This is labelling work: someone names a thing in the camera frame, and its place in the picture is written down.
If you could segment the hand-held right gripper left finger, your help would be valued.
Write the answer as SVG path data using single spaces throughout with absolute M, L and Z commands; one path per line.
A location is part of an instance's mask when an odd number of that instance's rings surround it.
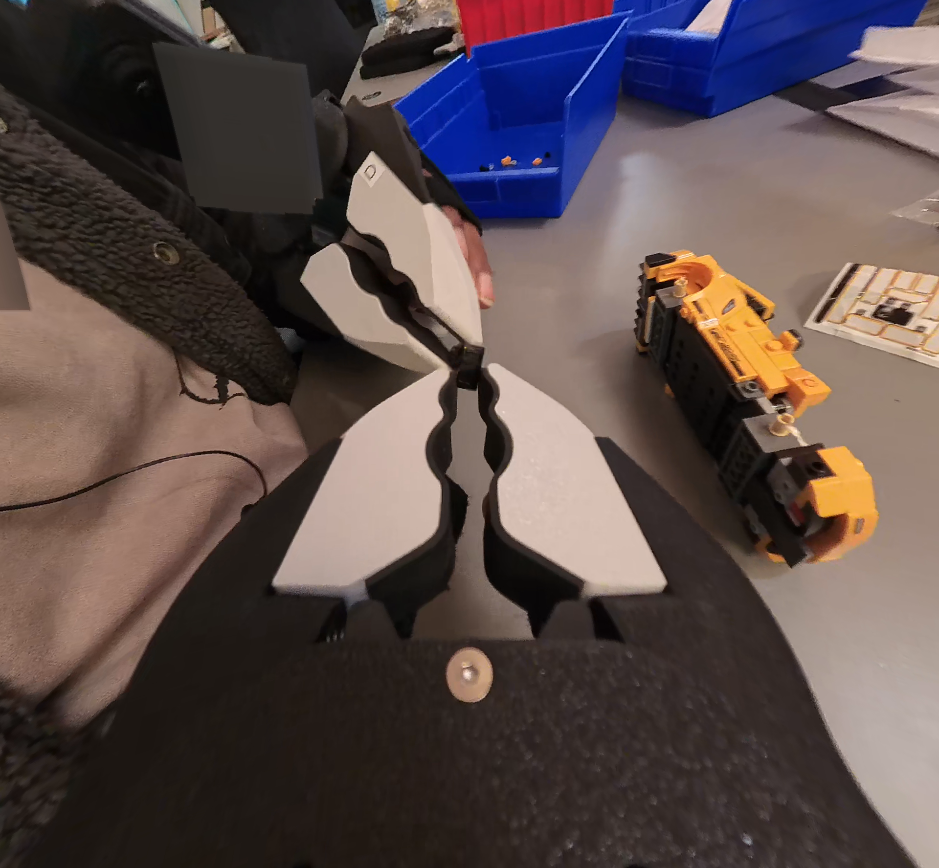
M 384 607 L 408 639 L 449 586 L 468 499 L 452 482 L 455 373 L 434 371 L 346 431 L 272 586 Z

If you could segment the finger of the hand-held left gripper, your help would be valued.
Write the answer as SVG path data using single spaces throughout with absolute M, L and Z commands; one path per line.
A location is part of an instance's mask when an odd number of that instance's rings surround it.
M 300 281 L 346 342 L 421 374 L 459 368 L 459 355 L 417 320 L 405 287 L 358 248 L 327 245 L 311 256 Z
M 349 228 L 380 251 L 380 270 L 407 288 L 407 306 L 473 351 L 485 348 L 481 310 L 455 229 L 371 151 L 356 170 L 346 205 Z

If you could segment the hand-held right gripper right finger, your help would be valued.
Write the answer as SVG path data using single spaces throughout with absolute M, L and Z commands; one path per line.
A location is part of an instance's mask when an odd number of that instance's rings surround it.
M 592 603 L 658 596 L 666 575 L 604 449 L 581 420 L 497 363 L 479 381 L 492 479 L 485 500 L 487 580 L 524 611 L 537 638 L 560 608 L 575 635 Z

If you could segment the small black lego piece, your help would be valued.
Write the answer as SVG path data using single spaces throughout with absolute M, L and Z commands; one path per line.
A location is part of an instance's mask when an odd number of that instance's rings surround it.
M 480 381 L 485 347 L 467 343 L 457 343 L 452 347 L 450 358 L 459 388 L 475 391 Z

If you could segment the orange black lego car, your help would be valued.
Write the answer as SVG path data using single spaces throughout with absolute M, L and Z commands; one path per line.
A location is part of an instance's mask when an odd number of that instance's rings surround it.
M 861 546 L 879 513 L 864 464 L 804 438 L 799 418 L 830 388 L 796 356 L 801 334 L 771 330 L 774 312 L 709 255 L 657 252 L 640 264 L 638 352 L 660 369 L 756 551 L 792 568 Z

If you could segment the lego sticker sheet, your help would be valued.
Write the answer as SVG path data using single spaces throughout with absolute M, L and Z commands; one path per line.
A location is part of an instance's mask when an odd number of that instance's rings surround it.
M 845 264 L 805 328 L 938 368 L 938 276 Z

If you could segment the person's left hand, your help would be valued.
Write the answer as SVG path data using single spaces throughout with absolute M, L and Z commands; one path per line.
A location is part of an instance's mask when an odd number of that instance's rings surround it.
M 480 220 L 472 212 L 452 183 L 431 168 L 423 167 L 425 183 L 431 200 L 440 207 L 454 229 L 456 240 L 469 266 L 480 308 L 488 310 L 495 303 L 492 269 L 483 243 Z

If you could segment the black cloth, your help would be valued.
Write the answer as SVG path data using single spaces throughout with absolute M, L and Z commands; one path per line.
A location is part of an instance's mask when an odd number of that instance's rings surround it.
M 424 69 L 464 50 L 462 33 L 452 26 L 413 29 L 384 37 L 361 54 L 363 80 L 399 76 Z

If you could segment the crumpled foil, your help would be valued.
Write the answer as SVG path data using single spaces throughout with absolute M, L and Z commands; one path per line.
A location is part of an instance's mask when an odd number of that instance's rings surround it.
M 391 38 L 425 29 L 460 29 L 455 0 L 409 0 L 383 21 L 383 36 Z

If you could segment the blue plastic bin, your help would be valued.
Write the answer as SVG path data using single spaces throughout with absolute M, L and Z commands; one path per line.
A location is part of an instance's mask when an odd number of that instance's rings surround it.
M 912 26 L 928 0 L 744 0 L 719 35 L 710 0 L 614 0 L 628 12 L 623 92 L 711 118 L 849 61 L 870 27 Z
M 477 217 L 560 217 L 615 116 L 629 18 L 478 45 L 395 108 Z

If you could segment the white paper booklet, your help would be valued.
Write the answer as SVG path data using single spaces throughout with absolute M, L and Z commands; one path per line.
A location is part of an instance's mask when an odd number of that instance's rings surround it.
M 830 106 L 828 116 L 937 158 L 937 26 L 870 27 L 851 58 L 898 70 L 859 82 L 862 90 Z

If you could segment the black wired earphone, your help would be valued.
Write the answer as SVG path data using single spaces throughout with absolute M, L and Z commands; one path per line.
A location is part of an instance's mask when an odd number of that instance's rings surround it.
M 56 506 L 56 505 L 59 505 L 60 503 L 65 503 L 70 500 L 74 500 L 82 496 L 85 496 L 88 493 L 107 487 L 127 477 L 131 477 L 133 475 L 141 474 L 148 470 L 158 468 L 164 464 L 184 462 L 184 461 L 197 460 L 197 459 L 206 459 L 206 458 L 225 458 L 225 459 L 231 459 L 236 462 L 246 464 L 252 470 L 252 473 L 256 475 L 256 477 L 260 481 L 260 485 L 261 485 L 260 499 L 265 499 L 268 496 L 270 490 L 269 490 L 267 478 L 263 470 L 260 468 L 260 466 L 257 465 L 254 461 L 250 460 L 248 457 L 238 452 L 223 450 L 223 449 L 206 449 L 206 450 L 168 455 L 168 456 L 160 457 L 153 461 L 140 463 L 130 468 L 129 470 L 125 470 L 117 474 L 108 475 L 106 477 L 100 478 L 94 483 L 88 484 L 87 486 L 79 487 L 76 490 L 72 490 L 70 492 L 60 494 L 55 497 L 2 505 L 1 513 L 6 514 L 6 513 L 19 512 L 19 511 L 25 511 L 25 510 L 38 510 L 38 509 L 42 509 L 46 507 Z

